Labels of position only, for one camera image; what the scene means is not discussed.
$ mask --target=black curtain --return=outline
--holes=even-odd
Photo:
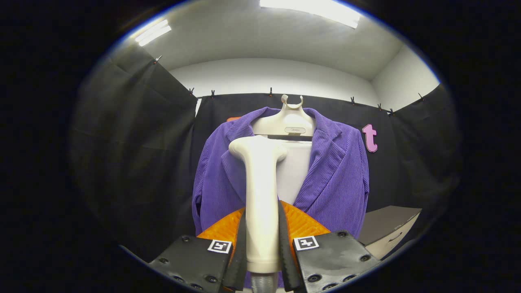
[[[390,118],[399,150],[395,205],[423,209],[393,253],[422,235],[448,208],[463,169],[463,134],[454,101],[442,84]]]
[[[151,261],[195,233],[188,169],[197,100],[143,48],[121,47],[80,88],[70,158],[96,217]]]
[[[206,139],[212,132],[230,117],[238,117],[251,111],[263,108],[281,108],[282,94],[267,93],[225,94],[202,97],[202,101],[194,122],[190,173],[192,182],[199,157]],[[289,103],[299,103],[299,95],[288,94]],[[369,163],[369,200],[367,211],[374,211],[396,202],[398,186],[398,154],[395,135],[390,117],[386,111],[376,107],[351,102],[325,99],[316,96],[303,96],[304,108],[313,108],[327,118],[357,128],[362,132],[368,124],[372,124],[377,135],[374,137],[378,150],[371,153],[367,150]]]

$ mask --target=white ceiling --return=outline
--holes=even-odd
[[[371,80],[403,43],[372,20],[352,29],[300,11],[260,8],[258,0],[198,0],[164,18],[172,31],[144,48],[167,70],[231,58],[318,64]]]

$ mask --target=purple corduroy jacket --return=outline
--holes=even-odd
[[[251,122],[278,113],[264,107],[221,124],[206,143],[195,175],[192,215],[196,235],[226,215],[246,206],[246,171],[228,145],[254,136]],[[369,168],[362,135],[357,129],[332,121],[312,108],[315,119],[309,171],[293,203],[330,231],[347,230],[358,238],[369,194]],[[250,287],[247,276],[246,287]],[[283,287],[279,276],[279,287]]]

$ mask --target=white wall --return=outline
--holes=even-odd
[[[377,106],[371,83],[336,69],[283,59],[238,58],[204,62],[171,70],[195,96],[274,93],[322,96]]]
[[[408,46],[403,45],[396,57],[372,80],[382,108],[396,111],[436,88],[440,81]]]

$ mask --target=ceiling light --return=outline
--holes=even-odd
[[[156,31],[160,30],[167,24],[168,24],[168,20],[165,19],[165,20],[161,21],[160,23],[158,23],[158,24],[152,26],[151,28],[147,29],[146,31],[144,31],[142,34],[138,35],[138,37],[135,38],[135,41],[141,42],[142,40],[144,40],[148,36],[154,34]]]
[[[329,18],[353,29],[356,29],[360,20],[360,13],[333,0],[260,0],[260,6],[303,11]]]
[[[150,34],[147,37],[145,37],[141,42],[139,42],[139,46],[143,47],[144,45],[150,43],[150,41],[152,41],[153,39],[159,37],[160,35],[163,35],[163,34],[169,32],[171,30],[172,30],[172,28],[170,26],[165,26],[164,28],[156,30],[152,34]]]

